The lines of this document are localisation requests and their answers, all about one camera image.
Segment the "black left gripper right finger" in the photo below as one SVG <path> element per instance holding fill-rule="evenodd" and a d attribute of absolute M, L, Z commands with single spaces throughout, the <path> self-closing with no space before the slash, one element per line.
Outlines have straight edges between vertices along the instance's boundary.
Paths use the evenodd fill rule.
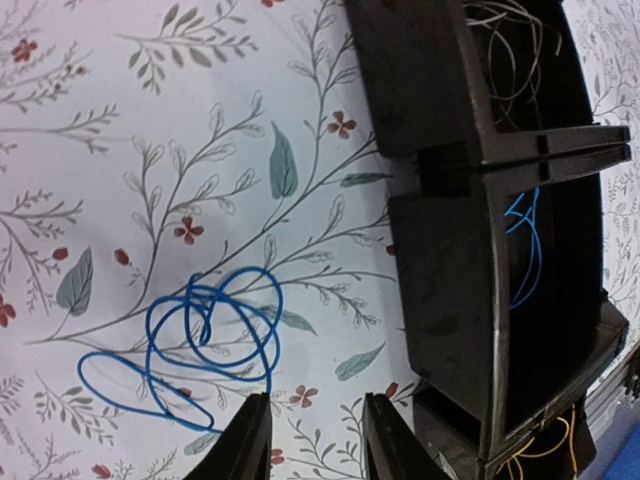
<path fill-rule="evenodd" d="M 365 395 L 362 429 L 366 479 L 449 479 L 384 394 Z"/>

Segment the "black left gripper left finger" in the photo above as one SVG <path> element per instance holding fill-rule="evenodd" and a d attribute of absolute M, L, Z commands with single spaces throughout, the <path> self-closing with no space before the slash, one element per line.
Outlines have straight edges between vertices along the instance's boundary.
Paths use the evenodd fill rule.
<path fill-rule="evenodd" d="M 185 480 L 265 480 L 271 472 L 272 414 L 267 393 L 251 394 Z"/>

